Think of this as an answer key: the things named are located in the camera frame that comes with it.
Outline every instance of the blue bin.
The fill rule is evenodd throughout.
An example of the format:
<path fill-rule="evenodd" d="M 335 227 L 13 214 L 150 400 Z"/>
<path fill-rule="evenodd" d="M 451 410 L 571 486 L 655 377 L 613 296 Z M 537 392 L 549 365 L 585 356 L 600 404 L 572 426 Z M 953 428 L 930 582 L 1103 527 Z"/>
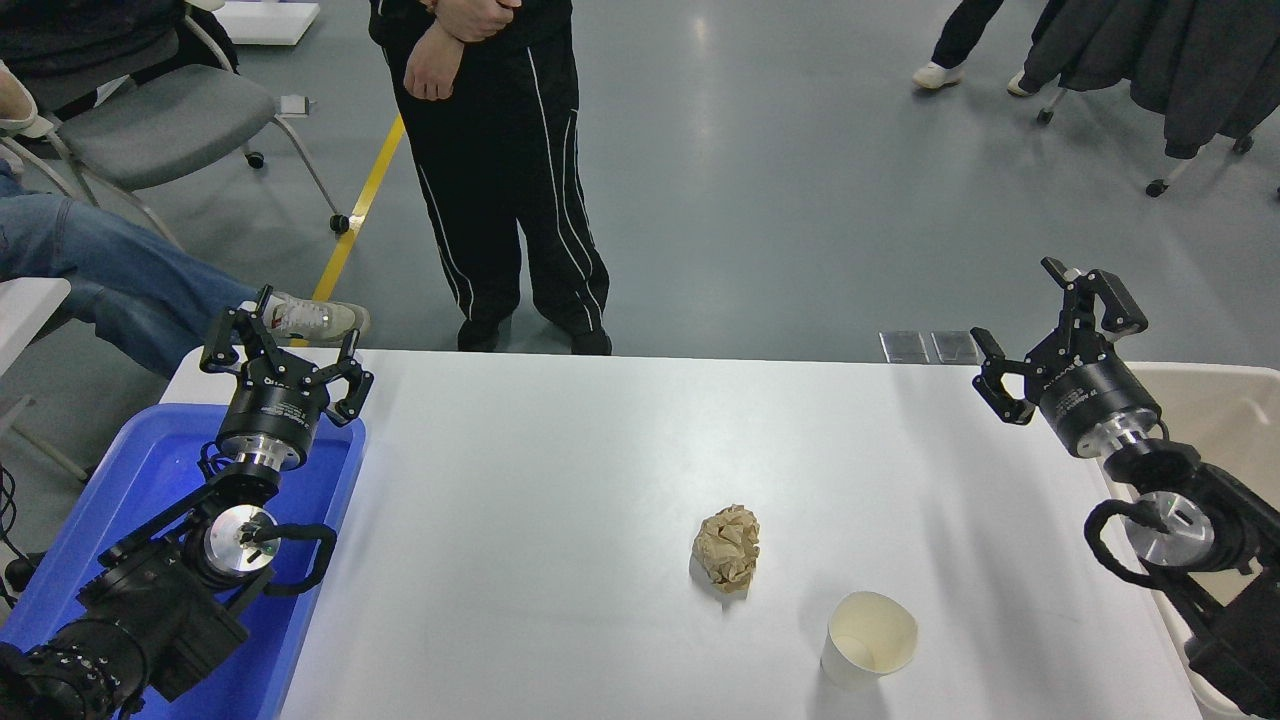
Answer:
<path fill-rule="evenodd" d="M 204 484 L 196 465 L 227 414 L 220 405 L 157 405 L 132 418 L 111 443 L 49 555 L 40 565 L 0 641 L 27 651 L 79 618 L 79 588 L 102 571 L 97 556 L 138 525 Z M 307 464 L 283 473 L 280 493 L 266 503 L 278 523 L 325 523 L 340 530 L 360 462 L 365 428 L 321 421 Z M 338 534 L 342 543 L 342 534 Z M 273 561 L 276 582 L 307 574 L 316 543 L 285 541 Z M 250 638 L 209 678 L 173 703 L 145 694 L 137 720 L 273 720 L 302 651 L 324 583 L 298 597 L 259 597 L 239 616 Z"/>

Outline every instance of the gray floor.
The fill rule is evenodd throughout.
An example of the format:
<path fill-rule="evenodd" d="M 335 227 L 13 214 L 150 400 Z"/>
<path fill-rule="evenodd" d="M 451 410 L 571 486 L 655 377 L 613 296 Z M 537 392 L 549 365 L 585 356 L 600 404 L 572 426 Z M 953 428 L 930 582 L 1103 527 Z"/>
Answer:
<path fill-rule="evenodd" d="M 1071 95 L 1047 128 L 1033 123 L 1043 99 L 1005 94 L 1038 5 L 1010 0 L 968 79 L 929 95 L 909 78 L 952 0 L 579 3 L 582 179 L 614 278 L 616 351 L 877 363 L 879 331 L 980 324 L 1016 352 L 1056 322 L 1038 266 L 1055 255 L 1119 274 L 1143 306 L 1152 327 L 1124 357 L 1280 368 L 1275 124 L 1243 158 L 1219 138 L 1146 197 L 1174 161 L 1162 118 L 1123 87 Z M 364 3 L 329 0 L 297 47 L 244 49 L 242 72 L 315 101 L 294 127 L 353 206 L 394 118 Z M 333 247 L 328 210 L 282 135 L 256 145 L 264 172 L 225 159 L 142 195 L 193 255 L 310 295 Z M 452 346 L 460 315 L 407 146 L 335 297 L 370 307 L 370 347 Z M 529 304 L 503 348 L 567 351 Z M 92 464 L 163 387 L 68 327 L 19 359 L 0 396 L 33 393 L 27 424 Z M 47 546 L 78 486 L 12 436 L 0 459 L 18 475 L 19 546 Z"/>

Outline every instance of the paper cup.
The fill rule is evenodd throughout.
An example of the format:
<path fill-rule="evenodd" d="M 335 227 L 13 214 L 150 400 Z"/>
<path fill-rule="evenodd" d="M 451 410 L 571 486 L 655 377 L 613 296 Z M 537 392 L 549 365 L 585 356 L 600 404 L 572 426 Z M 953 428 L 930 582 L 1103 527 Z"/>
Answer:
<path fill-rule="evenodd" d="M 915 618 L 901 605 L 879 593 L 855 592 L 831 614 L 822 669 L 837 685 L 861 685 L 905 667 L 918 635 Z"/>

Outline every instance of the hand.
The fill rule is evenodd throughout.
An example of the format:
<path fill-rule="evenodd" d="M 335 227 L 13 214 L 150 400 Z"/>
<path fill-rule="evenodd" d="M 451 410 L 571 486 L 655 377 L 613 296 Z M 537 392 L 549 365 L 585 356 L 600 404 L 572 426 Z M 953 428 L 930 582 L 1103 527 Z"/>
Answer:
<path fill-rule="evenodd" d="M 462 42 L 488 40 L 516 18 L 524 0 L 439 0 L 435 22 Z"/>
<path fill-rule="evenodd" d="M 461 40 L 439 26 L 426 28 L 404 65 L 404 90 L 419 100 L 448 100 L 462 64 Z"/>

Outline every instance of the white sneaker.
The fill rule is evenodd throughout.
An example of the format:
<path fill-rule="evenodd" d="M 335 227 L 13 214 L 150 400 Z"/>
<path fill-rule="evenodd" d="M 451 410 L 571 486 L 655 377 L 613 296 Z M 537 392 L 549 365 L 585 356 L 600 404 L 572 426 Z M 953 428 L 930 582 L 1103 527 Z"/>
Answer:
<path fill-rule="evenodd" d="M 347 302 L 316 302 L 275 292 L 266 304 L 262 322 L 276 340 L 335 345 L 352 328 L 360 334 L 369 332 L 369 310 Z"/>
<path fill-rule="evenodd" d="M 1023 76 L 1025 74 L 1025 70 L 1018 70 L 1018 74 L 1009 79 L 1009 85 L 1005 90 L 1007 90 L 1014 97 L 1030 97 L 1032 95 L 1039 92 L 1039 90 L 1023 90 Z"/>
<path fill-rule="evenodd" d="M 911 76 L 911 82 L 924 90 L 942 90 L 948 85 L 959 83 L 961 79 L 964 79 L 964 70 L 960 69 L 960 65 L 948 70 L 937 63 L 929 63 L 915 70 L 915 74 Z"/>
<path fill-rule="evenodd" d="M 0 60 L 0 133 L 44 137 L 52 123 L 36 113 L 36 100 Z"/>

